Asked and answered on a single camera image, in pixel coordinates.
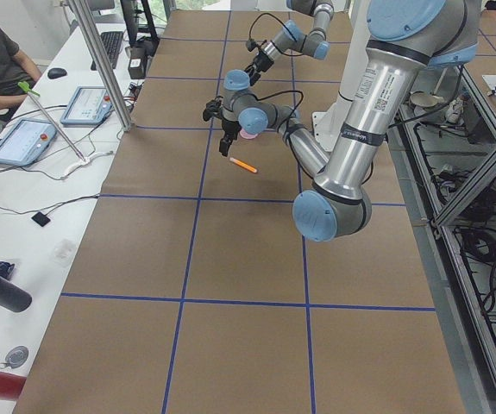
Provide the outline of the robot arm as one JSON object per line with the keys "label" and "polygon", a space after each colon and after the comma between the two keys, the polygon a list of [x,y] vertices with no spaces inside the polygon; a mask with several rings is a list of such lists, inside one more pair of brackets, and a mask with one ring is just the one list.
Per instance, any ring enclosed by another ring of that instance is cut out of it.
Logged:
{"label": "robot arm", "polygon": [[240,132],[277,130],[312,180],[293,203],[298,231],[316,242],[360,231],[372,215],[362,183],[399,106],[425,67],[461,66],[475,56],[480,10],[478,1],[372,1],[367,66],[331,152],[292,108],[263,103],[248,73],[228,72],[216,113],[225,133],[220,152]]}
{"label": "robot arm", "polygon": [[[333,2],[293,0],[287,1],[286,6],[290,10],[312,17],[312,28],[308,34],[305,34],[294,20],[282,22],[269,12],[256,17],[250,26],[246,41],[246,48],[249,52],[257,50],[252,62],[244,69],[251,86],[260,79],[263,72],[273,66],[280,56],[310,56],[316,60],[324,60],[330,50],[327,30],[335,14]],[[252,30],[263,16],[274,18],[279,23],[280,30],[271,40],[257,41],[252,36]]]}

